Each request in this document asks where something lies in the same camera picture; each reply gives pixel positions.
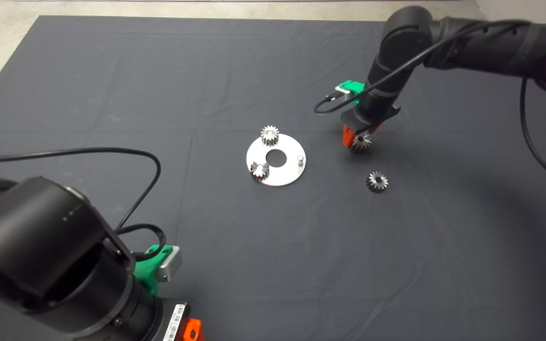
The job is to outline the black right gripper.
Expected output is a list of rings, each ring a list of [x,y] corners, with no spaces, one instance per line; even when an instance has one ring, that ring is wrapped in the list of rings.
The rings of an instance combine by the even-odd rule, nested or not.
[[[397,104],[389,105],[356,105],[353,108],[345,110],[341,114],[341,121],[344,124],[342,130],[342,144],[346,148],[351,148],[355,142],[356,135],[364,132],[374,134],[383,123],[399,114],[401,108]]]

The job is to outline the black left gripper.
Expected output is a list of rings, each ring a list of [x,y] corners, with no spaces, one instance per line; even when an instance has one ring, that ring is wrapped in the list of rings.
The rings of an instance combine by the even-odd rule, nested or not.
[[[188,302],[159,296],[155,302],[155,319],[147,341],[203,341],[202,321],[189,319]]]

